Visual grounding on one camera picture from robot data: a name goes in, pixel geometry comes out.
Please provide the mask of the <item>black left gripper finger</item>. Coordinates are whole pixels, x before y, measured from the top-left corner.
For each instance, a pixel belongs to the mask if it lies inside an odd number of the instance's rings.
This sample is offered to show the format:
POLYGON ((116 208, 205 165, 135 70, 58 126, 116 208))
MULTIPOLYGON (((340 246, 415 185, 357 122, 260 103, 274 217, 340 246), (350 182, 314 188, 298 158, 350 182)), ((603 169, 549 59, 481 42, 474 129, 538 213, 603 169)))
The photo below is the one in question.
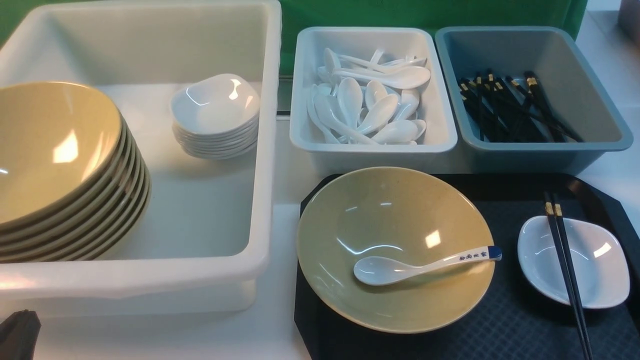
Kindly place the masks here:
POLYGON ((0 358, 32 360, 40 330, 36 311, 25 309, 11 314, 0 324, 0 358))

